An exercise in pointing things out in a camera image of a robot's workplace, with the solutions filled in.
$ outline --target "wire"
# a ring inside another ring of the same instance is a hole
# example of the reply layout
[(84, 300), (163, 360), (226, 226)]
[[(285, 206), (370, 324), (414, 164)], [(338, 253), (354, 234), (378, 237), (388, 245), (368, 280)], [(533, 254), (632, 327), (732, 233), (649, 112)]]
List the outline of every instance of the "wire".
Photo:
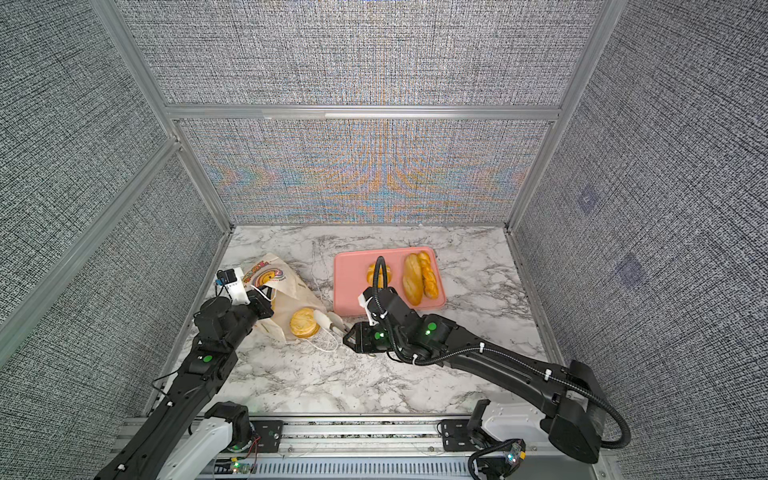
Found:
[(389, 359), (390, 359), (390, 360), (392, 360), (393, 362), (397, 362), (397, 363), (403, 363), (403, 362), (401, 362), (400, 360), (397, 360), (397, 359), (393, 359), (393, 358), (392, 358), (392, 356), (391, 356), (391, 355), (389, 355), (389, 354), (390, 354), (390, 352), (389, 352), (389, 351), (387, 351), (386, 355), (387, 355), (387, 356), (389, 357)]
[(250, 470), (248, 471), (248, 476), (249, 477), (253, 473), (253, 469), (256, 468), (256, 455), (258, 455), (257, 452), (259, 450), (259, 446), (257, 445), (257, 443), (259, 442), (259, 440), (261, 440), (261, 435), (256, 435), (256, 438), (253, 439), (253, 445), (252, 446), (255, 446), (256, 448), (253, 449), (253, 463), (250, 464)]
[(478, 474), (475, 473), (475, 462), (477, 462), (478, 458), (482, 457), (483, 455), (487, 455), (489, 453), (506, 450), (517, 442), (521, 443), (521, 447), (522, 447), (521, 450), (524, 452), (525, 443), (521, 439), (509, 439), (501, 443), (497, 443), (496, 445), (491, 445), (486, 449), (478, 450), (477, 452), (471, 454), (469, 456), (469, 459), (467, 460), (467, 469), (469, 470), (470, 476), (475, 480), (480, 480), (480, 477), (478, 477)]
[[(386, 264), (384, 262), (384, 257), (379, 257), (376, 260), (376, 266), (373, 269), (373, 299), (376, 301), (376, 305), (379, 308), (379, 312), (384, 312), (384, 309), (381, 307), (381, 301), (379, 299), (379, 283), (378, 283), (378, 273), (379, 273), (379, 265), (383, 268), (384, 272), (384, 282), (386, 284)], [(449, 358), (452, 358), (457, 355), (462, 355), (464, 353), (470, 353), (470, 352), (479, 352), (481, 347), (478, 346), (467, 346), (463, 349), (454, 350), (453, 352), (447, 352), (440, 356), (437, 356), (433, 359), (428, 360), (417, 360), (415, 357), (413, 359), (409, 359), (400, 351), (400, 348), (397, 345), (397, 340), (395, 336), (395, 330), (392, 327), (392, 323), (389, 321), (389, 316), (381, 314), (378, 315), (381, 322), (384, 324), (384, 328), (386, 329), (387, 336), (389, 337), (389, 345), (392, 347), (392, 350), (395, 352), (395, 355), (397, 358), (404, 363), (411, 363), (413, 365), (417, 366), (428, 366), (428, 365), (435, 365), (436, 363), (443, 362)], [(547, 376), (545, 373), (540, 372), (535, 367), (532, 367), (528, 365), (527, 363), (521, 361), (520, 359), (515, 358), (514, 356), (508, 355), (504, 352), (499, 352), (498, 350), (495, 350), (493, 348), (486, 348), (483, 347), (483, 352), (487, 353), (494, 353), (499, 356), (503, 356), (507, 359), (512, 360), (515, 363), (518, 363), (522, 366), (524, 366), (527, 369), (530, 369), (531, 371), (537, 373), (538, 375), (549, 378), (550, 380), (554, 380), (555, 382), (559, 382), (566, 386), (569, 390), (573, 390), (576, 393), (581, 394), (582, 396), (586, 397), (587, 399), (590, 399), (593, 401), (597, 406), (605, 410), (605, 412), (610, 415), (614, 421), (619, 425), (619, 429), (621, 430), (621, 436), (618, 438), (618, 440), (610, 440), (605, 441), (603, 440), (601, 442), (601, 447), (604, 449), (622, 449), (623, 447), (629, 445), (629, 442), (632, 438), (632, 434), (629, 429), (629, 424), (627, 424), (627, 421), (624, 420), (624, 417), (621, 416), (621, 414), (613, 407), (606, 399), (602, 399), (601, 397), (596, 396), (594, 393), (592, 393), (590, 390), (584, 389), (572, 382), (569, 382), (567, 380), (559, 379), (555, 376)]]
[[(218, 272), (216, 272), (216, 281), (214, 282), (214, 293), (216, 293), (216, 296), (219, 296), (219, 295), (221, 295), (221, 293), (224, 290), (226, 290), (227, 291), (227, 296), (231, 300), (232, 296), (230, 295), (230, 289), (228, 289), (227, 286), (224, 285), (224, 281), (221, 278), (219, 278), (219, 273), (223, 273), (223, 270), (219, 270)], [(218, 290), (217, 290), (217, 287), (216, 287), (217, 285), (221, 285), (221, 288), (218, 289)]]
[(243, 457), (243, 460), (245, 460), (245, 459), (247, 459), (248, 457), (250, 457), (250, 451), (251, 451), (251, 450), (253, 450), (253, 446), (254, 446), (255, 444), (256, 444), (256, 439), (254, 439), (254, 440), (253, 440), (253, 441), (250, 443), (250, 448), (248, 449), (248, 453), (247, 453), (247, 454), (246, 454), (246, 455)]
[(171, 373), (169, 373), (169, 374), (167, 374), (167, 375), (158, 376), (156, 379), (152, 380), (152, 382), (150, 383), (150, 385), (152, 385), (152, 388), (153, 388), (153, 389), (155, 389), (155, 390), (157, 390), (158, 392), (160, 392), (160, 393), (162, 393), (163, 395), (165, 395), (165, 392), (163, 391), (163, 389), (159, 389), (159, 388), (157, 388), (157, 387), (155, 386), (155, 384), (154, 384), (154, 383), (155, 383), (157, 380), (162, 380), (162, 379), (165, 379), (165, 378), (167, 378), (167, 377), (169, 377), (169, 376), (171, 376), (171, 375), (173, 375), (173, 374), (177, 373), (178, 371), (179, 371), (179, 369), (175, 369), (173, 372), (171, 372)]
[(198, 386), (194, 387), (193, 389), (189, 389), (189, 390), (187, 390), (187, 391), (184, 393), (184, 396), (187, 396), (187, 395), (189, 395), (190, 393), (195, 393), (197, 390), (199, 390), (199, 389), (202, 389), (203, 387), (205, 387), (205, 385), (198, 385)]

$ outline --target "paper bag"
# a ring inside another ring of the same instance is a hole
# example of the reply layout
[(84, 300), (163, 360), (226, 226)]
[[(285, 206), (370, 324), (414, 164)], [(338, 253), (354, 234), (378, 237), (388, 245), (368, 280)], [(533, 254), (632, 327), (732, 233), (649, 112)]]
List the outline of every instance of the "paper bag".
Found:
[(272, 297), (274, 315), (271, 319), (259, 320), (254, 329), (266, 333), (278, 342), (298, 341), (290, 332), (290, 319), (297, 310), (308, 306), (328, 313), (323, 302), (299, 275), (274, 253), (268, 253), (259, 263), (248, 268), (243, 277), (243, 284), (247, 290), (262, 285), (275, 289)]

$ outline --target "aluminum frame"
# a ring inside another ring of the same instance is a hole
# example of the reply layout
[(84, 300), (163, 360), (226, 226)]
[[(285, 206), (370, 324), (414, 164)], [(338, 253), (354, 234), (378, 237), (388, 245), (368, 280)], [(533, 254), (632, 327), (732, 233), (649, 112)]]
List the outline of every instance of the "aluminum frame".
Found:
[[(512, 254), (512, 259), (515, 261), (515, 266), (518, 269), (518, 276), (528, 296), (528, 306), (531, 308), (531, 316), (533, 316), (533, 320), (536, 322), (536, 328), (541, 337), (541, 344), (547, 353), (547, 360), (552, 363), (565, 365), (563, 352), (560, 350), (555, 339), (552, 324), (549, 323), (547, 313), (541, 304), (541, 297), (536, 290), (531, 271), (528, 269), (528, 263), (520, 252), (520, 246), (515, 238), (515, 234), (514, 232), (505, 232), (505, 236), (507, 237), (509, 252)], [(614, 450), (602, 449), (598, 463), (592, 465), (592, 472), (596, 480), (624, 480), (621, 475), (621, 469), (618, 466), (618, 457)]]
[(594, 73), (594, 69), (598, 65), (598, 60), (603, 54), (605, 45), (611, 37), (611, 33), (613, 33), (614, 27), (626, 4), (627, 0), (605, 0), (603, 8), (600, 10), (600, 16), (595, 21), (587, 44), (584, 46), (581, 57), (576, 64), (571, 82), (565, 91), (565, 95), (563, 95), (561, 104), (562, 115), (550, 126), (545, 135), (544, 141), (541, 143), (541, 149), (536, 155), (531, 169), (525, 176), (518, 197), (512, 206), (512, 212), (507, 220), (507, 228), (510, 231), (517, 230), (520, 225), (525, 211), (528, 209), (528, 205), (531, 203), (536, 189), (541, 183), (541, 179), (544, 177), (544, 172), (549, 166), (552, 155), (557, 150), (560, 139), (562, 139), (563, 134), (568, 129), (568, 122), (573, 117), (579, 101), (581, 101), (584, 89), (586, 89), (592, 73)]
[[(469, 420), (466, 414), (256, 414), (252, 422), (276, 420), (285, 422), (277, 453), (260, 453), (267, 458), (359, 458), (359, 457), (466, 457), (467, 452), (446, 452), (438, 424), (443, 419)], [(192, 429), (203, 418), (198, 416), (192, 422)], [(128, 444), (145, 418), (125, 419), (112, 447), (117, 453)], [(179, 443), (189, 435), (185, 432)], [(529, 455), (565, 457), (549, 442), (529, 442)], [(229, 458), (231, 454), (220, 453), (218, 458)]]
[(187, 142), (187, 139), (178, 126), (167, 116), (165, 112), (165, 96), (157, 84), (152, 70), (144, 60), (141, 50), (136, 45), (134, 36), (128, 29), (117, 4), (114, 0), (91, 0), (91, 6), (96, 11), (101, 24), (120, 52), (120, 56), (123, 58), (128, 70), (134, 76), (141, 89), (141, 93), (144, 94), (147, 103), (154, 112), (157, 121), (165, 130), (166, 135), (168, 137), (175, 137), (181, 142), (181, 146), (184, 149), (180, 156), (181, 161), (192, 183), (197, 188), (197, 192), (200, 194), (206, 207), (208, 207), (211, 216), (216, 220), (222, 233), (229, 231), (232, 227), (232, 222), (227, 209), (219, 198), (216, 189), (214, 189), (210, 178), (205, 174), (203, 165), (192, 154), (192, 147)]
[(272, 120), (330, 119), (450, 119), (450, 120), (547, 120), (556, 121), (557, 106), (511, 105), (243, 105), (169, 104), (165, 114), (181, 118), (255, 118)]
[[(231, 240), (232, 232), (226, 232), (219, 239), (219, 245), (216, 248), (214, 258), (210, 260), (210, 265), (208, 266), (208, 270), (205, 272), (205, 277), (200, 283), (200, 287), (197, 289), (197, 294), (195, 295), (194, 300), (192, 300), (192, 304), (190, 305), (190, 309), (187, 311), (187, 315), (184, 317), (184, 323), (181, 325), (179, 333), (176, 335), (174, 346), (171, 347), (170, 353), (165, 359), (165, 364), (163, 364), (163, 369), (161, 370), (160, 376), (164, 376), (170, 373), (170, 369), (173, 368), (176, 360), (178, 359), (179, 352), (181, 352), (181, 348), (184, 346), (184, 341), (186, 341), (187, 335), (189, 334), (190, 328), (192, 327), (192, 319), (194, 314), (200, 309), (200, 305), (203, 303), (205, 294), (208, 292), (208, 289), (214, 281), (216, 272), (219, 270), (219, 265), (221, 264), (221, 260), (224, 258), (224, 254), (227, 252), (227, 248), (229, 247)], [(147, 402), (144, 404), (144, 408), (141, 410), (142, 415), (149, 415), (149, 412), (152, 410), (154, 403), (157, 401), (158, 395), (159, 392), (155, 389), (152, 389), (152, 393), (147, 399)]]
[(0, 368), (11, 358), (40, 320), (80, 273), (82, 267), (107, 239), (125, 212), (154, 178), (165, 162), (179, 149), (175, 138), (167, 139), (141, 169), (126, 183), (120, 193), (101, 211), (98, 217), (59, 259), (22, 302), (0, 324)]

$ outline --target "black cable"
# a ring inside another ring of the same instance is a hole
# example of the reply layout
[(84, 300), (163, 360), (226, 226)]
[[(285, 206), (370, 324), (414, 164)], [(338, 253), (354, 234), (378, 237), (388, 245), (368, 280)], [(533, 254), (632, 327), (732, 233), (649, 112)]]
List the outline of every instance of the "black cable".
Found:
[(387, 351), (386, 355), (389, 357), (389, 359), (390, 359), (390, 360), (392, 360), (393, 362), (402, 363), (400, 360), (397, 360), (397, 359), (393, 359), (393, 358), (392, 358), (392, 356), (391, 356), (391, 355), (389, 355), (389, 354), (390, 354), (390, 352), (389, 352), (389, 351)]
[(467, 460), (467, 469), (469, 470), (469, 475), (475, 480), (480, 480), (480, 477), (478, 477), (478, 474), (475, 473), (475, 462), (477, 462), (477, 459), (489, 453), (506, 450), (517, 442), (522, 442), (522, 440), (520, 439), (505, 440), (501, 443), (497, 443), (496, 445), (491, 445), (486, 449), (478, 450), (477, 452), (471, 454), (469, 456), (469, 459)]
[[(384, 312), (384, 309), (381, 307), (381, 301), (379, 299), (379, 288), (378, 288), (379, 284), (377, 282), (377, 280), (378, 280), (378, 272), (379, 272), (379, 263), (382, 264), (382, 268), (383, 268), (383, 271), (384, 271), (384, 278), (385, 278), (385, 281), (386, 281), (386, 265), (384, 264), (384, 257), (379, 257), (376, 260), (376, 266), (373, 269), (373, 299), (376, 302), (376, 305), (379, 307), (379, 312)], [(461, 354), (464, 354), (464, 353), (479, 352), (480, 351), (480, 345), (478, 345), (478, 346), (468, 346), (466, 348), (458, 349), (458, 350), (455, 350), (453, 352), (444, 353), (444, 354), (442, 354), (440, 356), (437, 356), (437, 357), (435, 357), (433, 359), (429, 359), (429, 360), (418, 360), (418, 359), (415, 359), (415, 358), (414, 359), (409, 359), (408, 357), (406, 357), (400, 351), (400, 348), (397, 345), (397, 341), (396, 341), (396, 338), (395, 338), (395, 331), (394, 331), (394, 328), (392, 327), (392, 324), (389, 321), (389, 315), (384, 315), (384, 316), (379, 315), (379, 320), (381, 320), (381, 322), (384, 324), (384, 328), (386, 329), (387, 336), (389, 337), (389, 345), (392, 347), (392, 350), (395, 352), (395, 355), (397, 356), (397, 358), (401, 362), (404, 362), (404, 363), (411, 363), (412, 365), (417, 365), (417, 366), (435, 365), (436, 363), (443, 362), (443, 361), (445, 361), (445, 360), (447, 360), (447, 359), (449, 359), (449, 358), (451, 358), (453, 356), (461, 355)], [(546, 378), (546, 374), (545, 373), (538, 371), (536, 368), (528, 365), (525, 362), (522, 362), (519, 359), (516, 359), (514, 356), (507, 355), (504, 352), (499, 352), (498, 350), (494, 350), (493, 348), (484, 348), (483, 352), (495, 353), (496, 355), (503, 356), (503, 357), (505, 357), (507, 359), (512, 360), (513, 362), (516, 362), (516, 363), (524, 366), (527, 369), (532, 370), (533, 372), (537, 373), (541, 377), (545, 377)], [(618, 438), (618, 440), (610, 440), (610, 441), (603, 440), (601, 442), (601, 447), (602, 448), (604, 448), (604, 449), (622, 449), (623, 447), (629, 445), (629, 442), (630, 442), (630, 440), (632, 438), (632, 435), (631, 435), (631, 432), (630, 432), (630, 429), (629, 429), (629, 424), (627, 424), (627, 421), (624, 420), (624, 417), (622, 417), (621, 414), (614, 407), (612, 407), (611, 404), (608, 403), (607, 400), (602, 399), (602, 398), (596, 396), (591, 391), (583, 389), (580, 386), (578, 386), (578, 385), (576, 385), (576, 384), (574, 384), (572, 382), (569, 382), (567, 380), (562, 380), (562, 379), (559, 379), (559, 378), (554, 377), (554, 376), (549, 377), (549, 379), (550, 380), (554, 380), (555, 382), (559, 382), (559, 383), (563, 384), (564, 386), (566, 386), (569, 390), (573, 390), (574, 392), (579, 393), (580, 395), (586, 397), (587, 399), (592, 400), (597, 406), (599, 406), (600, 408), (605, 410), (605, 412), (608, 415), (610, 415), (614, 419), (614, 421), (619, 425), (619, 429), (621, 430), (621, 436)]]
[(382, 307), (381, 300), (379, 299), (379, 268), (381, 268), (382, 272), (382, 288), (386, 288), (388, 286), (387, 283), (387, 276), (386, 276), (386, 261), (384, 260), (384, 257), (379, 256), (379, 258), (376, 259), (376, 265), (373, 267), (373, 300), (376, 302), (376, 306), (379, 308), (380, 313), (384, 313), (384, 308)]
[(217, 272), (216, 272), (216, 278), (217, 278), (217, 280), (216, 280), (216, 284), (218, 284), (219, 282), (221, 282), (221, 290), (219, 290), (219, 292), (216, 294), (216, 296), (219, 296), (219, 295), (221, 295), (221, 292), (223, 292), (224, 290), (226, 290), (226, 291), (227, 291), (227, 296), (228, 296), (228, 297), (230, 298), (230, 300), (231, 300), (231, 299), (232, 299), (232, 296), (230, 295), (230, 289), (228, 289), (228, 288), (227, 288), (227, 286), (226, 286), (226, 285), (224, 285), (224, 280), (222, 280), (222, 278), (221, 278), (221, 276), (220, 276), (220, 274), (222, 274), (222, 273), (224, 273), (224, 271), (223, 271), (223, 270), (219, 270), (219, 271), (217, 271)]
[(159, 389), (159, 388), (157, 388), (157, 387), (154, 385), (154, 383), (155, 383), (157, 380), (162, 380), (162, 379), (164, 379), (164, 378), (167, 378), (167, 377), (169, 377), (169, 376), (171, 376), (171, 375), (175, 374), (175, 373), (176, 373), (176, 372), (178, 372), (178, 371), (179, 371), (179, 369), (175, 369), (173, 372), (171, 372), (171, 373), (169, 373), (169, 374), (167, 374), (167, 375), (158, 376), (156, 379), (152, 380), (152, 383), (150, 383), (150, 385), (152, 385), (152, 388), (153, 388), (153, 389), (155, 389), (155, 390), (157, 390), (158, 392), (160, 392), (160, 393), (162, 393), (163, 395), (165, 395), (165, 392), (163, 392), (163, 390), (162, 390), (162, 389)]

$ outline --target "metal rail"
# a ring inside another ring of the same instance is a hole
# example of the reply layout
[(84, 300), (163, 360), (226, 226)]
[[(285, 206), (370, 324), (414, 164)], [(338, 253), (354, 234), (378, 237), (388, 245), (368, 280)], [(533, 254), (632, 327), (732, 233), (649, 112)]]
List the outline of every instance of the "metal rail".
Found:
[[(443, 419), (469, 419), (469, 415), (252, 415), (251, 421), (280, 419), (285, 422), (278, 453), (263, 453), (259, 457), (466, 457), (467, 452), (446, 452), (437, 427)], [(119, 452), (138, 432), (146, 419), (126, 419), (112, 449)], [(193, 422), (196, 428), (198, 418)], [(184, 433), (181, 441), (188, 437)], [(529, 455), (561, 456), (549, 442), (530, 442)], [(218, 458), (229, 458), (221, 453)]]
[(510, 231), (517, 230), (520, 225), (525, 211), (531, 203), (536, 189), (541, 183), (541, 179), (544, 177), (544, 172), (547, 170), (552, 155), (557, 150), (560, 139), (568, 128), (568, 122), (576, 111), (584, 89), (586, 89), (589, 79), (592, 78), (592, 73), (598, 64), (598, 60), (605, 49), (605, 45), (614, 30), (616, 22), (618, 22), (619, 15), (621, 15), (626, 4), (627, 0), (605, 0), (600, 16), (594, 23), (587, 44), (584, 46), (574, 74), (571, 77), (571, 82), (563, 96), (561, 105), (562, 115), (545, 135), (541, 149), (531, 165), (531, 169), (525, 176), (525, 180), (523, 180), (523, 184), (520, 187), (520, 193), (515, 200), (515, 204), (512, 206), (512, 212), (507, 221)]
[(272, 120), (329, 119), (449, 119), (449, 120), (546, 120), (561, 115), (556, 106), (510, 105), (248, 105), (170, 104), (169, 118), (256, 118)]
[(165, 112), (165, 96), (163, 95), (157, 80), (152, 74), (152, 70), (144, 60), (134, 36), (128, 29), (123, 19), (120, 9), (114, 0), (91, 0), (91, 6), (101, 20), (102, 25), (112, 38), (115, 46), (120, 52), (128, 70), (131, 71), (136, 83), (141, 89), (141, 93), (147, 100), (150, 108), (155, 114), (157, 121), (162, 125), (168, 137), (178, 138), (183, 148), (181, 161), (184, 168), (187, 169), (192, 183), (197, 188), (203, 202), (208, 207), (211, 216), (214, 217), (219, 228), (223, 232), (230, 230), (232, 222), (230, 221), (227, 209), (224, 207), (219, 194), (214, 189), (210, 178), (205, 174), (203, 166), (193, 154), (187, 139), (177, 128), (177, 125), (167, 116)]
[(133, 206), (144, 188), (168, 158), (176, 153), (179, 146), (175, 138), (166, 140), (101, 211), (96, 220), (85, 229), (51, 272), (40, 280), (11, 315), (0, 324), (0, 368), (40, 323), (67, 285), (80, 273), (80, 269), (96, 252), (101, 242), (109, 236), (125, 212)]

